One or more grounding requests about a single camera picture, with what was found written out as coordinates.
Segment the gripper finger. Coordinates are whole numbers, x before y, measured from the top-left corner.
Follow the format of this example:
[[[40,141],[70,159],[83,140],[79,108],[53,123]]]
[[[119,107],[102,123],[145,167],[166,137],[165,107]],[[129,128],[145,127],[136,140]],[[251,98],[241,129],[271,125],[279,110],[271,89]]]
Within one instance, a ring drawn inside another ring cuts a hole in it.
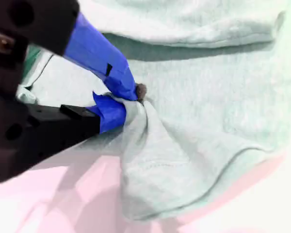
[[[123,126],[123,104],[109,96],[93,97],[92,107],[50,107],[0,97],[0,183],[92,136]]]
[[[13,29],[40,46],[98,76],[119,98],[142,101],[126,57],[84,16],[76,0],[6,0]]]

